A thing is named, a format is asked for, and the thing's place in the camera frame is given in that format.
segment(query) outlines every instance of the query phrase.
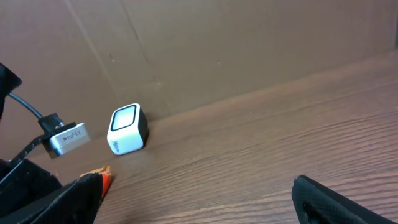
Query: wood grain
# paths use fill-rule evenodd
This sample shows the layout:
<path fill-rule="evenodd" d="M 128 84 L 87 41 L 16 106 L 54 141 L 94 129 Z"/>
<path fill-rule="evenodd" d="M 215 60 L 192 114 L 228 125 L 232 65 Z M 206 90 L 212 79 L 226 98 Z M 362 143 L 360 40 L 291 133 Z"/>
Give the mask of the wood grain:
<path fill-rule="evenodd" d="M 298 175 L 398 222 L 397 71 L 389 52 L 156 121 L 141 151 L 32 160 L 63 183 L 111 165 L 96 223 L 297 223 Z"/>

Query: wall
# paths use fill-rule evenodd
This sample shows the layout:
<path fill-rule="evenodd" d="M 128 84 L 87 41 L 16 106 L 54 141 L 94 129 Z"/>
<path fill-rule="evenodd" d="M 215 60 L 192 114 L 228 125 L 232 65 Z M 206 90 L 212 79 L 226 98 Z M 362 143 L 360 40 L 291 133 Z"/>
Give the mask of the wall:
<path fill-rule="evenodd" d="M 396 0 L 0 2 L 0 61 L 43 114 L 106 133 L 117 107 L 150 120 L 394 48 Z M 40 134 L 7 100 L 12 156 Z"/>

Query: wire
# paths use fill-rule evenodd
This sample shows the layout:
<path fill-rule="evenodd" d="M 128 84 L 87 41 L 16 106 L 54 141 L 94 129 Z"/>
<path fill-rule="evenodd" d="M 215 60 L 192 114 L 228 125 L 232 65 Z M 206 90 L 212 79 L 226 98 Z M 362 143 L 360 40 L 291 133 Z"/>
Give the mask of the wire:
<path fill-rule="evenodd" d="M 36 116 L 37 119 L 40 119 L 43 117 L 42 114 L 40 114 L 32 105 L 28 104 L 24 99 L 22 99 L 21 97 L 10 93 L 9 95 L 12 99 L 18 101 L 18 103 L 22 104 L 23 106 L 26 107 L 26 109 L 28 109 L 30 112 L 33 113 L 34 116 Z"/>

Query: wooden table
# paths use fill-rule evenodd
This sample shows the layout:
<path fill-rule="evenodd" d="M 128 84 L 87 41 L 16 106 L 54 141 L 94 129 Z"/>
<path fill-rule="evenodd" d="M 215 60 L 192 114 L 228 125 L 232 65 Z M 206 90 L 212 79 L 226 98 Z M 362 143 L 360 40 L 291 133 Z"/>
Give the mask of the wooden table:
<path fill-rule="evenodd" d="M 124 156 L 103 137 L 32 160 L 64 184 L 111 165 L 96 223 L 298 223 L 298 175 L 398 222 L 398 53 L 151 123 Z"/>

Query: brown wall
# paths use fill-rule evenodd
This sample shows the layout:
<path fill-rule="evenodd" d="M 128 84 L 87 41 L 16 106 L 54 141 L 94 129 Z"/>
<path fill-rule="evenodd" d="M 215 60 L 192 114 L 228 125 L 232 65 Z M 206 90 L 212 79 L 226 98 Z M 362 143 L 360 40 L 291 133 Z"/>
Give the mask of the brown wall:
<path fill-rule="evenodd" d="M 396 9 L 396 0 L 3 0 L 0 62 L 23 79 L 17 94 L 96 137 L 122 105 L 159 119 L 393 49 Z M 0 141 L 20 149 L 38 134 L 7 100 Z"/>

